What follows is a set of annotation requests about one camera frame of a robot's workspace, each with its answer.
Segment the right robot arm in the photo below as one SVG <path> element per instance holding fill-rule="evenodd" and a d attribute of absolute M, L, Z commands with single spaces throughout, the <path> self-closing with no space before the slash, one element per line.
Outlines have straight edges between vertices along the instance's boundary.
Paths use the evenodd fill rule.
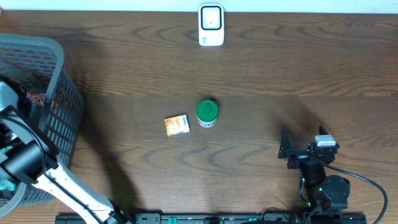
<path fill-rule="evenodd" d="M 338 175 L 327 175 L 325 167 L 335 160 L 340 148 L 323 126 L 306 150 L 295 150 L 286 130 L 281 132 L 279 159 L 289 169 L 300 169 L 300 194 L 308 210 L 299 217 L 302 223 L 342 223 L 342 211 L 348 208 L 350 182 Z"/>

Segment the orange snack box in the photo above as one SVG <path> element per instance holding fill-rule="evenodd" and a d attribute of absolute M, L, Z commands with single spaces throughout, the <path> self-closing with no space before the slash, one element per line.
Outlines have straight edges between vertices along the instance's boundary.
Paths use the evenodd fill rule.
<path fill-rule="evenodd" d="M 174 136 L 190 132 L 187 115 L 182 114 L 164 119 L 167 136 Z"/>

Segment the green lidded jar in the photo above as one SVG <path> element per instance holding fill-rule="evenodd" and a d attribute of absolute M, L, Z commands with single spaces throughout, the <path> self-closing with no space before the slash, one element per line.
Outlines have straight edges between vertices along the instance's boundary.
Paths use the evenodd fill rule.
<path fill-rule="evenodd" d="M 211 128 L 218 119 L 218 105 L 211 100 L 203 100 L 197 106 L 198 124 L 203 128 Z"/>

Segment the red Top chocolate bar wrapper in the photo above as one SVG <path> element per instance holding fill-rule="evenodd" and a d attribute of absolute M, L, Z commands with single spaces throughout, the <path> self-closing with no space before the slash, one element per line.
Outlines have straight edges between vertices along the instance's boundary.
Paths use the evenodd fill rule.
<path fill-rule="evenodd" d="M 26 97 L 30 100 L 32 106 L 43 106 L 47 95 L 45 93 L 27 92 Z"/>

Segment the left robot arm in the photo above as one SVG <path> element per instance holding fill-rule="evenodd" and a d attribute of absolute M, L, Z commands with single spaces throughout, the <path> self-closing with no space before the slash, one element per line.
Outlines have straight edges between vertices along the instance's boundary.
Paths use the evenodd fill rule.
<path fill-rule="evenodd" d="M 58 159 L 55 144 L 19 110 L 24 101 L 29 102 L 24 89 L 1 76 L 1 123 L 21 140 L 5 153 L 1 176 L 16 185 L 24 183 L 52 194 L 86 223 L 134 223 L 133 218 L 85 185 Z"/>

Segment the light blue tissue packet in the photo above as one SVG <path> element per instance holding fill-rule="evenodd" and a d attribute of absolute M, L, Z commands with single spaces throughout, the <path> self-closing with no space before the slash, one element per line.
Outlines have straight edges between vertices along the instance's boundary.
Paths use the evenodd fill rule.
<path fill-rule="evenodd" d="M 7 146 L 1 149 L 3 153 L 8 152 L 9 150 L 12 149 L 12 146 Z M 1 177 L 1 190 L 10 190 L 10 191 L 15 191 L 16 189 L 16 184 L 6 180 L 5 178 Z"/>

